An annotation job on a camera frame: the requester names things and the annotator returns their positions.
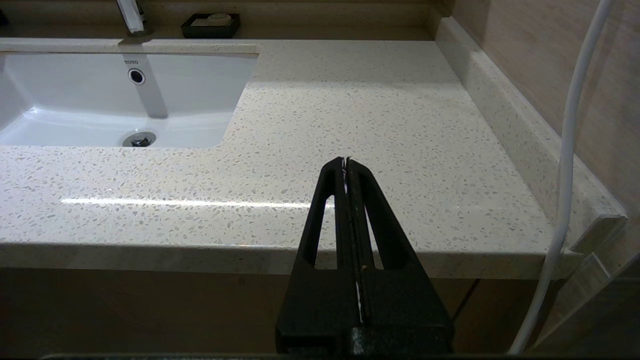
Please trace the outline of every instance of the white hose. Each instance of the white hose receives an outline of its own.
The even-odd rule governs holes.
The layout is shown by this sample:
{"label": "white hose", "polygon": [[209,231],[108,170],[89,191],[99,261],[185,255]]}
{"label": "white hose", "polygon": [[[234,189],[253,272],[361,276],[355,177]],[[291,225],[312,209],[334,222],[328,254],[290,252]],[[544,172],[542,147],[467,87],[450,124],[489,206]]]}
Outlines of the white hose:
{"label": "white hose", "polygon": [[549,282],[556,267],[556,263],[560,254],[562,253],[562,247],[564,244],[564,238],[569,228],[569,217],[571,215],[571,197],[573,192],[573,145],[575,142],[575,117],[578,112],[578,104],[580,101],[580,93],[582,92],[582,85],[584,84],[584,78],[591,61],[591,55],[593,55],[593,49],[598,42],[598,37],[604,23],[607,20],[609,14],[609,8],[611,7],[611,0],[600,0],[600,4],[596,9],[596,12],[591,20],[591,25],[587,31],[587,35],[582,43],[580,54],[578,55],[578,61],[575,64],[573,70],[573,77],[571,78],[571,85],[569,86],[569,94],[566,98],[566,104],[564,106],[564,119],[562,125],[562,142],[560,148],[560,187],[558,196],[558,212],[556,220],[556,228],[554,229],[553,239],[547,250],[547,256],[545,262],[542,265],[542,271],[540,272],[540,279],[538,280],[538,286],[536,292],[531,300],[531,305],[527,315],[520,326],[520,330],[513,340],[513,344],[509,349],[508,354],[519,354],[522,352],[527,344],[529,335],[536,325],[538,319],[538,312],[542,306],[542,302],[547,294]]}

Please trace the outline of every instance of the soap dish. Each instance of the soap dish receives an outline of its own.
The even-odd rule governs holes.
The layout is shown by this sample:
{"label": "soap dish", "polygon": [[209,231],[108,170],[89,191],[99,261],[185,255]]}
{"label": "soap dish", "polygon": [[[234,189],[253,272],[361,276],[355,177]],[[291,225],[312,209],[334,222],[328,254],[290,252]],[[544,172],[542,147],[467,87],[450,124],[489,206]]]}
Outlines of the soap dish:
{"label": "soap dish", "polygon": [[240,14],[230,13],[231,23],[226,26],[192,26],[196,19],[206,19],[212,14],[195,13],[180,26],[186,38],[232,38],[240,27]]}

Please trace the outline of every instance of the undermount sink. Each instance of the undermount sink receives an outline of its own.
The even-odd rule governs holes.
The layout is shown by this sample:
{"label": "undermount sink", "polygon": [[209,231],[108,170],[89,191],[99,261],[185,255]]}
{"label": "undermount sink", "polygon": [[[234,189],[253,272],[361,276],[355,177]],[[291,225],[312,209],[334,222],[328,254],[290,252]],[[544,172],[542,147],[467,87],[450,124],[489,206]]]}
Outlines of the undermount sink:
{"label": "undermount sink", "polygon": [[256,61],[257,54],[4,54],[0,145],[215,146]]}

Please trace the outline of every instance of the countertop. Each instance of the countertop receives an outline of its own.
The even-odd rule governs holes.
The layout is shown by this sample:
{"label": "countertop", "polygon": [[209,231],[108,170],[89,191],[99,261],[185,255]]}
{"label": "countertop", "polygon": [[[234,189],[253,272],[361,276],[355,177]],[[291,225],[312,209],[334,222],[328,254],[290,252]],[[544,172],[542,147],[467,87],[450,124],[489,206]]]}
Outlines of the countertop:
{"label": "countertop", "polygon": [[217,147],[0,147],[0,266],[286,274],[320,168],[351,156],[430,276],[540,270],[552,227],[434,42],[2,38],[0,51],[259,53]]}

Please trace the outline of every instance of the faucet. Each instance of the faucet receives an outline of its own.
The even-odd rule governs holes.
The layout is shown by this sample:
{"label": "faucet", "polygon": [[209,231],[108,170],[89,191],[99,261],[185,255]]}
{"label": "faucet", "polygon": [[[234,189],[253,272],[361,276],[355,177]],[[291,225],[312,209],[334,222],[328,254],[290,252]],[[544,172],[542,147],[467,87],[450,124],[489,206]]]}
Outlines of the faucet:
{"label": "faucet", "polygon": [[145,13],[136,0],[117,0],[130,37],[143,37],[153,31],[145,25]]}

